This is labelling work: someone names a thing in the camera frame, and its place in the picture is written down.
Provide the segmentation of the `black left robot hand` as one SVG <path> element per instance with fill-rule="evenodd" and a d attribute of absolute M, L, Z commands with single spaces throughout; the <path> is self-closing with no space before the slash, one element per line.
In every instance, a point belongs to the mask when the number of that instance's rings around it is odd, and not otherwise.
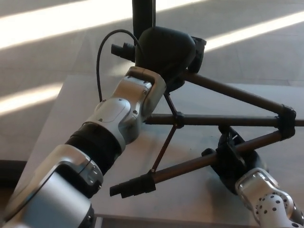
<path fill-rule="evenodd" d="M 167 92 L 182 87 L 183 72 L 198 73 L 207 42 L 177 30 L 154 27 L 145 30 L 135 50 L 135 65 L 159 74 Z"/>

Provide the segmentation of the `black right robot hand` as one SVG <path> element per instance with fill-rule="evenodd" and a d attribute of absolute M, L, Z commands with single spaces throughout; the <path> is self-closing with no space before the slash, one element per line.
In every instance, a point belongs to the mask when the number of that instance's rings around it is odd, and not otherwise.
<path fill-rule="evenodd" d="M 269 171 L 265 162 L 255 150 L 237 152 L 236 146 L 245 140 L 230 126 L 219 126 L 221 137 L 217 149 L 208 148 L 201 155 L 206 156 L 215 153 L 217 162 L 211 165 L 214 172 L 219 176 L 224 186 L 233 194 L 237 195 L 235 184 L 248 171 L 261 168 Z"/>

